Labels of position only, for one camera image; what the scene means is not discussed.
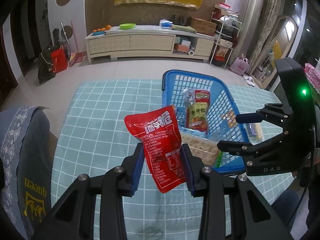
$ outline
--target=arched mirror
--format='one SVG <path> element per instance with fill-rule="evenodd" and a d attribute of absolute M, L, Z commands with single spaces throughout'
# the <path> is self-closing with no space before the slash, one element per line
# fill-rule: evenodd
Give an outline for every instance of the arched mirror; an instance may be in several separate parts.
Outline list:
<path fill-rule="evenodd" d="M 275 27 L 249 73 L 260 88 L 265 89 L 276 75 L 275 60 L 288 56 L 297 31 L 298 26 L 291 17 L 278 16 Z"/>

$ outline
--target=tiled floor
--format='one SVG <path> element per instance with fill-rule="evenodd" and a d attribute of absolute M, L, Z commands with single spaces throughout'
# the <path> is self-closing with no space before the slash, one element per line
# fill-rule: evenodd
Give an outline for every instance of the tiled floor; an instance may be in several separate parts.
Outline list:
<path fill-rule="evenodd" d="M 69 103 L 76 88 L 83 81 L 161 79 L 163 73 L 170 69 L 203 73 L 217 77 L 226 84 L 248 87 L 241 76 L 201 61 L 128 58 L 110 62 L 99 59 L 93 61 L 92 65 L 87 65 L 85 61 L 80 66 L 74 65 L 42 85 L 39 85 L 38 68 L 35 66 L 25 77 L 18 80 L 19 86 L 11 92 L 3 109 L 21 105 L 48 107 L 44 112 L 50 121 L 50 131 L 59 137 Z"/>

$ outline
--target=black cable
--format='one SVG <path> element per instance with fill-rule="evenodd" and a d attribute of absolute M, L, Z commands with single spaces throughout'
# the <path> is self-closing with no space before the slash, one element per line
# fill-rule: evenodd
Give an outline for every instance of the black cable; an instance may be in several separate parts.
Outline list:
<path fill-rule="evenodd" d="M 312 125 L 311 131 L 312 131 L 313 145 L 312 145 L 312 148 L 311 148 L 311 151 L 310 151 L 310 153 L 311 153 L 311 161 L 310 161 L 310 172 L 309 172 L 308 182 L 307 182 L 307 184 L 306 184 L 306 186 L 305 186 L 305 188 L 304 188 L 304 190 L 303 190 L 303 192 L 302 192 L 301 198 L 300 198 L 300 200 L 299 200 L 299 202 L 298 202 L 295 210 L 293 211 L 290 219 L 289 219 L 288 222 L 286 223 L 286 226 L 289 225 L 289 223 L 291 222 L 291 220 L 293 219 L 293 217 L 294 217 L 295 214 L 297 213 L 297 211 L 298 211 L 298 209 L 299 209 L 299 207 L 300 207 L 300 204 L 301 204 L 301 202 L 302 202 L 302 200 L 303 200 L 303 198 L 304 198 L 304 195 L 306 194 L 306 191 L 307 191 L 307 189 L 308 189 L 308 185 L 309 185 L 309 183 L 310 183 L 312 166 L 313 166 L 313 156 L 314 156 L 315 148 L 316 148 L 316 134 L 315 134 L 315 127 L 314 127 L 314 125 Z"/>

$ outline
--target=metal bolt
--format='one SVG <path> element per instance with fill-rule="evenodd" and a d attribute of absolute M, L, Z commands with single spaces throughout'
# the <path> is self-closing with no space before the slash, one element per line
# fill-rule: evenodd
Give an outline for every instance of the metal bolt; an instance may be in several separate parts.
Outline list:
<path fill-rule="evenodd" d="M 83 180 L 86 180 L 88 178 L 88 175 L 87 174 L 81 174 L 78 176 L 78 179 L 83 181 Z"/>
<path fill-rule="evenodd" d="M 116 173 L 121 173 L 124 171 L 124 168 L 121 167 L 121 166 L 116 166 L 114 169 L 113 169 Z"/>
<path fill-rule="evenodd" d="M 202 171 L 203 171 L 204 173 L 210 173 L 210 172 L 211 172 L 211 168 L 208 167 L 208 166 L 205 166 L 205 167 L 202 168 Z"/>
<path fill-rule="evenodd" d="M 248 177 L 247 177 L 245 174 L 240 174 L 240 175 L 238 176 L 238 179 L 239 179 L 240 181 L 246 181 L 247 178 L 248 178 Z"/>

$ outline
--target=blue plastic basket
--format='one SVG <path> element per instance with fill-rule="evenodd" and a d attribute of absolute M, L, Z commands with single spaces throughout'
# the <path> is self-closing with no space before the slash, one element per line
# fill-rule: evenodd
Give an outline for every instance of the blue plastic basket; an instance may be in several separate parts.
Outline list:
<path fill-rule="evenodd" d="M 239 114 L 227 86 L 221 80 L 188 71 L 169 70 L 162 78 L 162 106 L 174 105 L 177 108 L 180 129 L 183 129 L 185 124 L 183 90 L 186 88 L 210 90 L 210 108 L 207 114 L 208 137 L 214 137 L 217 142 L 219 140 L 249 142 L 242 124 L 230 128 L 227 120 L 221 117 L 230 110 L 233 110 L 235 115 Z M 214 169 L 219 173 L 230 175 L 243 173 L 245 167 L 241 157 L 223 153 L 222 166 Z"/>

